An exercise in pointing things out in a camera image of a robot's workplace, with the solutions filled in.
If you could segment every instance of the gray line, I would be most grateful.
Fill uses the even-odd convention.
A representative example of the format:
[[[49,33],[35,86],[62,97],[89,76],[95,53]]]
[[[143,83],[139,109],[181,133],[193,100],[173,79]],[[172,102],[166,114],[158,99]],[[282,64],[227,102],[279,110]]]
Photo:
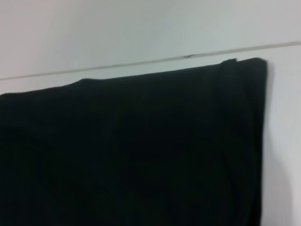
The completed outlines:
[[[281,47],[300,46],[300,45],[301,45],[301,41],[294,41],[294,42],[287,42],[287,43],[280,43],[280,44],[273,44],[273,45],[263,45],[263,46],[246,47],[246,48],[235,48],[235,49],[216,51],[216,52],[211,52],[211,53],[199,53],[199,54],[186,55],[186,56],[176,56],[176,57],[164,58],[164,59],[159,59],[159,60],[141,61],[141,62],[129,63],[129,64],[105,65],[105,66],[99,66],[99,67],[90,67],[90,68],[74,69],[74,70],[67,70],[67,71],[28,74],[28,75],[23,75],[23,76],[2,78],[2,79],[0,79],[0,81],[30,78],[30,77],[38,77],[38,76],[46,76],[46,75],[55,75],[55,74],[88,72],[88,71],[110,69],[110,68],[117,68],[117,67],[148,65],[148,64],[155,64],[155,63],[175,61],[175,60],[184,60],[184,59],[190,59],[190,58],[210,57],[210,56],[223,55],[223,54],[229,54],[229,53],[241,53],[241,52],[248,52],[248,51],[255,51],[255,50],[262,50],[262,49],[281,48]]]

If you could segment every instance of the black fabric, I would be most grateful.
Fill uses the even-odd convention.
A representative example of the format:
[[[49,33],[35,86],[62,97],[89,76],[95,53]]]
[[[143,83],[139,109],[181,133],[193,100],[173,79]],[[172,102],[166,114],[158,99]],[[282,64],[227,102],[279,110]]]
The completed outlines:
[[[0,96],[1,226],[258,226],[266,62]]]

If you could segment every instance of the white surface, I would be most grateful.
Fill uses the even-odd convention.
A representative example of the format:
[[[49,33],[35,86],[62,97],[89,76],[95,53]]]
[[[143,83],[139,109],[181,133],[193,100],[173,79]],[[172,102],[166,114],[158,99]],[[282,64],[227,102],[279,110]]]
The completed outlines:
[[[1,93],[60,86],[82,78],[113,78],[217,64],[229,58],[269,61],[264,136],[262,226],[301,225],[301,46],[250,51],[153,65],[0,82]]]
[[[0,78],[301,40],[298,0],[0,0]]]

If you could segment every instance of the black t-shirt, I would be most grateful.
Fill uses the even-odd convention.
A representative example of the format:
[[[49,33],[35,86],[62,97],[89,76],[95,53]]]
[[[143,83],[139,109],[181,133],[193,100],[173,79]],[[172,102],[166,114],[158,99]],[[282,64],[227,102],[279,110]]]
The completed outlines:
[[[258,226],[266,62],[0,96],[0,225]]]

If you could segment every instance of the white wall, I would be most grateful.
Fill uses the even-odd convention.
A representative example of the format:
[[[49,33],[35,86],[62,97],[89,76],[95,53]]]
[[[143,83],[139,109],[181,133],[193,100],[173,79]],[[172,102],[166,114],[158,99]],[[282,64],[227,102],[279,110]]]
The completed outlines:
[[[0,1],[0,78],[301,40],[293,0],[22,1]],[[301,46],[1,80],[0,93],[252,57],[269,62],[262,226],[300,226]]]
[[[301,40],[298,0],[0,0],[0,78]]]

